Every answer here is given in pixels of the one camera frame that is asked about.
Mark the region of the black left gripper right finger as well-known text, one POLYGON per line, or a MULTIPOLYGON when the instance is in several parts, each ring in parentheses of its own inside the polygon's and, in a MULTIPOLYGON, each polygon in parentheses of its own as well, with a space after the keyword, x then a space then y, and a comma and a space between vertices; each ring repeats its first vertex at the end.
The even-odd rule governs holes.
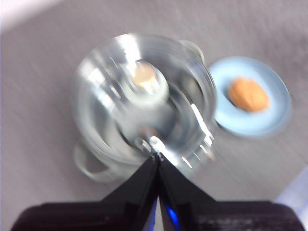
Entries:
POLYGON ((302 231, 288 206, 270 201, 218 201, 167 159, 158 164, 160 198, 177 231, 302 231))

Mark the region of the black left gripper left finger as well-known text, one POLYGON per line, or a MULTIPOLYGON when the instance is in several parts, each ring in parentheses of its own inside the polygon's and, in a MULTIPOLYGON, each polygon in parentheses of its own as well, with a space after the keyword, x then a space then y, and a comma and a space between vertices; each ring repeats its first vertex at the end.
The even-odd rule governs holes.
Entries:
POLYGON ((24 210, 13 231, 141 231, 157 200, 158 157, 95 202, 47 203, 24 210))

